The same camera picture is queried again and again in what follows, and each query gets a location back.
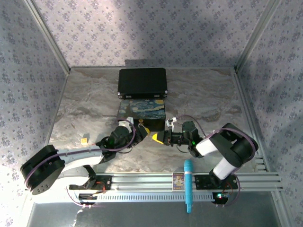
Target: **gray marble table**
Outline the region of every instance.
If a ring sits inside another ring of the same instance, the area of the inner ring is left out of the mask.
[[[68,77],[49,144],[56,148],[81,148],[83,135],[89,144],[99,141],[117,126],[120,105],[117,96],[119,69],[73,68]],[[231,76],[232,70],[168,69],[169,94],[165,98],[166,117],[189,114],[205,132],[231,122],[248,132],[240,100]],[[180,121],[176,131],[181,129]],[[183,171],[184,160],[194,161],[195,172],[209,172],[222,158],[217,153],[201,159],[183,154],[176,147],[161,145],[152,135],[129,154],[117,154],[108,163],[95,166],[98,172],[175,172]],[[253,172],[251,161],[241,172]]]

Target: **small card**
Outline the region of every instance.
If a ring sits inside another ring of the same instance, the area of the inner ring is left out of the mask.
[[[184,173],[173,173],[172,174],[172,190],[173,191],[185,191]]]

